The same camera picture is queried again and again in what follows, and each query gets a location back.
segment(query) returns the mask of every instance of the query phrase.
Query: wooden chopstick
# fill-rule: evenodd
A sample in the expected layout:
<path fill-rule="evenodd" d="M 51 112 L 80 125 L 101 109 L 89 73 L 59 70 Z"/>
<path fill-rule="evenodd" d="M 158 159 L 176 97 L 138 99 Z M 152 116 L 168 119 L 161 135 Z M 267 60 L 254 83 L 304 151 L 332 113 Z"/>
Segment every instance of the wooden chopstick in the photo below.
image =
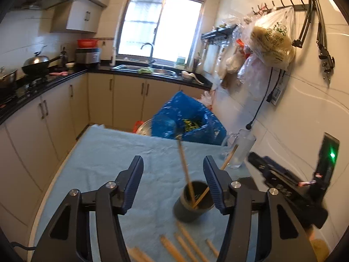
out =
<path fill-rule="evenodd" d="M 185 243 L 184 239 L 178 234 L 175 233 L 174 237 L 177 239 L 177 241 L 179 242 L 179 244 L 181 245 L 181 247 L 183 247 L 184 251 L 186 252 L 186 254 L 189 256 L 189 258 L 193 261 L 193 262 L 198 262 L 198 259 L 196 259 L 196 257 L 194 256 L 194 254 L 190 251 L 189 246 Z"/>
<path fill-rule="evenodd" d="M 142 256 L 134 248 L 128 248 L 127 252 L 137 262 L 147 262 L 142 258 Z"/>
<path fill-rule="evenodd" d="M 218 257 L 219 255 L 219 251 L 215 248 L 215 246 L 213 245 L 213 243 L 209 240 L 209 239 L 206 239 L 205 240 L 208 247 L 212 250 L 213 254 Z"/>
<path fill-rule="evenodd" d="M 221 166 L 221 170 L 224 170 L 226 168 L 226 166 L 228 165 L 229 161 L 231 160 L 231 158 L 233 157 L 236 149 L 238 148 L 239 145 L 235 145 L 235 147 L 231 150 L 231 152 L 229 153 L 229 155 L 227 156 L 226 160 L 224 161 L 223 165 Z M 203 192 L 203 194 L 200 195 L 200 197 L 198 198 L 198 200 L 196 200 L 196 202 L 193 204 L 193 208 L 196 208 L 196 206 L 202 201 L 202 199 L 205 197 L 205 195 L 210 191 L 210 188 L 207 187 L 206 190 Z"/>
<path fill-rule="evenodd" d="M 138 247 L 134 247 L 134 250 L 141 258 L 143 258 L 144 262 L 155 262 L 153 259 L 151 259 L 145 252 L 140 250 Z"/>
<path fill-rule="evenodd" d="M 188 233 L 188 231 L 184 228 L 184 226 L 177 221 L 177 226 L 179 228 L 179 230 L 181 231 L 181 233 L 184 235 L 184 237 L 188 240 L 189 244 L 191 245 L 191 247 L 195 250 L 195 252 L 199 255 L 200 259 L 203 262 L 210 262 L 207 257 L 201 252 L 200 248 L 197 246 L 197 244 L 195 243 L 195 241 L 193 240 L 193 238 L 190 236 L 190 234 Z"/>
<path fill-rule="evenodd" d="M 182 142 L 179 138 L 177 138 L 177 143 L 178 143 L 178 148 L 179 148 L 180 159 L 181 159 L 184 174 L 185 174 L 185 180 L 186 180 L 186 182 L 188 184 L 188 188 L 189 188 L 189 195 L 190 195 L 191 203 L 194 204 L 195 203 L 195 193 L 194 193 L 193 183 L 190 181 L 188 165 L 187 165 L 187 162 L 185 160 Z"/>
<path fill-rule="evenodd" d="M 178 249 L 164 235 L 160 235 L 160 241 L 177 262 L 186 262 Z"/>

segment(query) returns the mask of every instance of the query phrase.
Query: window pane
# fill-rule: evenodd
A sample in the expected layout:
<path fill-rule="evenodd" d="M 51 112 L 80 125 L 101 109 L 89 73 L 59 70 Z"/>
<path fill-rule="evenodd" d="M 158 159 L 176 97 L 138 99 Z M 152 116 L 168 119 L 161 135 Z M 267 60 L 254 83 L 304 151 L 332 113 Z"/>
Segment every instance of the window pane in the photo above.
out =
<path fill-rule="evenodd" d="M 189 57 L 201 3 L 191 0 L 166 0 L 155 39 L 153 57 L 177 61 Z"/>
<path fill-rule="evenodd" d="M 151 47 L 141 50 L 143 43 L 154 41 L 154 29 L 159 21 L 163 0 L 130 0 L 118 54 L 150 56 Z"/>

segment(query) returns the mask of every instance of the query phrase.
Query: black countertop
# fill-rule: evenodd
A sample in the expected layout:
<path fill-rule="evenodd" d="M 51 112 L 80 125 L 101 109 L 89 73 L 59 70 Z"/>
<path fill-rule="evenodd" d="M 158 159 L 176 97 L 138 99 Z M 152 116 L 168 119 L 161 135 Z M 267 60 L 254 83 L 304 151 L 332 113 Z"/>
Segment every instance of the black countertop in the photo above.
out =
<path fill-rule="evenodd" d="M 181 76 L 180 70 L 169 68 L 172 71 L 175 71 L 177 73 L 177 78 L 171 78 L 171 77 L 165 77 L 165 76 L 158 76 L 158 75 L 151 75 L 151 74 L 138 74 L 133 72 L 125 72 L 125 71 L 118 71 L 112 69 L 111 66 L 106 65 L 98 65 L 95 68 L 79 68 L 75 67 L 74 69 L 68 70 L 67 76 L 51 76 L 47 75 L 47 81 L 43 82 L 41 84 L 37 84 L 36 86 L 30 87 L 28 85 L 28 81 L 26 77 L 21 78 L 17 80 L 17 87 L 15 93 L 16 97 L 12 99 L 11 101 L 7 102 L 6 104 L 1 105 L 0 104 L 0 124 L 2 124 L 6 119 L 8 119 L 12 114 L 14 114 L 18 109 L 22 108 L 24 105 L 29 103 L 31 100 L 35 99 L 36 97 L 40 96 L 41 94 L 45 93 L 46 91 L 54 88 L 55 86 L 66 82 L 67 80 L 70 80 L 76 76 L 82 75 L 86 72 L 96 72 L 96 73 L 104 73 L 104 74 L 113 74 L 113 75 L 127 75 L 127 76 L 134 76 L 138 78 L 149 78 L 149 79 L 156 79 L 160 81 L 165 82 L 171 82 L 171 83 L 177 83 L 182 85 L 188 85 L 195 88 L 200 88 L 204 90 L 210 90 L 212 83 L 208 81 L 204 76 L 200 74 L 195 74 L 197 78 L 204 83 L 204 85 L 199 84 L 197 81 L 187 81 L 184 80 Z"/>

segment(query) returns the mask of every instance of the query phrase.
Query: table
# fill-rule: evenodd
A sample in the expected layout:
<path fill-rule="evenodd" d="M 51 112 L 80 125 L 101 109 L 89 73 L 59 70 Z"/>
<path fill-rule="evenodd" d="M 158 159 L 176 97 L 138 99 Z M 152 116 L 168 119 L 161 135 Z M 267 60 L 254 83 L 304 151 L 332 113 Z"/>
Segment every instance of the table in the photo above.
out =
<path fill-rule="evenodd" d="M 223 164 L 220 146 L 183 142 L 183 148 L 191 180 L 206 181 L 202 169 L 205 156 L 212 155 L 217 166 Z M 39 219 L 34 245 L 69 190 L 77 188 L 87 192 L 115 180 L 120 171 L 129 167 L 135 155 L 142 156 L 144 173 L 132 208 L 125 216 L 119 216 L 125 243 L 128 247 L 139 247 L 155 261 L 174 261 L 159 241 L 159 236 L 165 234 L 184 255 L 173 236 L 179 230 L 172 208 L 185 185 L 176 141 L 105 129 L 97 125 L 86 131 L 57 177 Z M 226 168 L 226 171 L 233 180 L 250 176 L 244 164 L 239 169 Z M 95 213 L 91 212 L 90 218 L 92 254 L 96 262 L 100 258 Z M 228 216 L 222 216 L 216 208 L 212 208 L 184 226 L 207 258 L 216 261 L 205 239 L 210 239 L 219 250 L 227 222 Z M 253 216 L 248 261 L 254 261 L 257 224 L 258 218 Z"/>

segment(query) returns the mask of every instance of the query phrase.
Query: window frame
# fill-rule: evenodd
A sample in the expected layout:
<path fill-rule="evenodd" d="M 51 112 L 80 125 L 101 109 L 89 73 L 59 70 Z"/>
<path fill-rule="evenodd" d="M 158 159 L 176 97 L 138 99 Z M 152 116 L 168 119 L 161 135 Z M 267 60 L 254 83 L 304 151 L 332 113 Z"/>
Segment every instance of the window frame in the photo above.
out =
<path fill-rule="evenodd" d="M 121 59 L 122 60 L 122 59 L 128 58 L 130 61 L 148 63 L 149 57 L 138 56 L 138 55 L 126 55 L 126 54 L 119 54 L 118 53 L 119 46 L 120 46 L 120 40 L 121 40 L 121 33 L 122 33 L 122 30 L 123 30 L 123 24 L 125 22 L 126 12 L 127 12 L 128 6 L 130 4 L 130 1 L 131 0 L 127 0 L 126 6 L 123 9 L 123 15 L 121 17 L 120 25 L 118 26 L 118 33 L 117 33 L 117 40 L 116 40 L 116 53 L 115 53 L 116 54 L 116 59 L 118 59 L 118 60 Z M 191 65 L 191 60 L 192 60 L 192 57 L 193 57 L 193 51 L 195 50 L 195 46 L 196 46 L 196 43 L 198 41 L 198 35 L 199 35 L 199 30 L 200 30 L 200 25 L 201 25 L 201 20 L 202 20 L 203 11 L 204 11 L 204 8 L 205 8 L 206 0 L 192 0 L 192 1 L 201 3 L 201 9 L 200 9 L 198 22 L 197 22 L 197 25 L 196 25 L 196 28 L 195 28 L 195 32 L 194 32 L 192 45 L 191 45 L 191 48 L 190 48 L 190 51 L 189 51 L 188 60 L 187 60 L 187 63 L 186 63 L 186 66 L 188 66 L 188 67 Z M 156 29 L 158 29 L 158 27 L 159 27 L 159 23 L 160 23 L 160 19 L 161 19 L 161 15 L 162 15 L 162 12 L 163 12 L 163 8 L 164 8 L 164 5 L 165 5 L 165 2 L 166 2 L 166 0 L 163 0 L 163 2 L 162 2 L 162 8 L 161 8 L 161 12 L 160 12 L 160 15 L 159 15 L 159 20 L 158 20 Z M 154 35 L 153 42 L 156 39 L 156 34 L 157 34 L 157 32 Z M 175 62 L 173 62 L 173 61 L 168 61 L 168 60 L 163 60 L 163 59 L 158 59 L 158 58 L 153 58 L 153 59 L 155 60 L 155 63 L 157 63 L 157 64 L 167 65 L 167 66 L 172 66 L 172 67 L 175 65 Z"/>

